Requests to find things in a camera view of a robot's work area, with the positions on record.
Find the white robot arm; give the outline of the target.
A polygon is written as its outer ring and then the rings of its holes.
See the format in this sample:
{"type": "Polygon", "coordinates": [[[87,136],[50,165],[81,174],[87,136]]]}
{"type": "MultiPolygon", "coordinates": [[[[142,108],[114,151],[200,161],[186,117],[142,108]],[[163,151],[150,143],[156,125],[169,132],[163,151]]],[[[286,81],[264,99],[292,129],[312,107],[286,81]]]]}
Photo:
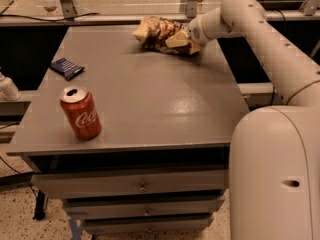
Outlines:
{"type": "Polygon", "coordinates": [[[320,240],[319,66],[273,28],[256,0],[222,0],[194,18],[175,47],[246,39],[282,103],[256,109],[231,140],[231,240],[320,240]]]}

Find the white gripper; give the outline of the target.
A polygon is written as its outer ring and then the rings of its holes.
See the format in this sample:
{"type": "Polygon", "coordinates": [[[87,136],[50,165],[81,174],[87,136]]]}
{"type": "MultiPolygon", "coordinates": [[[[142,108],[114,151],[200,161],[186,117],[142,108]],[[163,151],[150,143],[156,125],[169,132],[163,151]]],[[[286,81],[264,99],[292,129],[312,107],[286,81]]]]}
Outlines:
{"type": "Polygon", "coordinates": [[[191,43],[189,54],[193,55],[202,50],[202,46],[216,39],[220,28],[220,14],[218,12],[208,12],[197,16],[188,24],[187,31],[179,31],[169,37],[165,43],[168,48],[183,47],[191,43]]]}

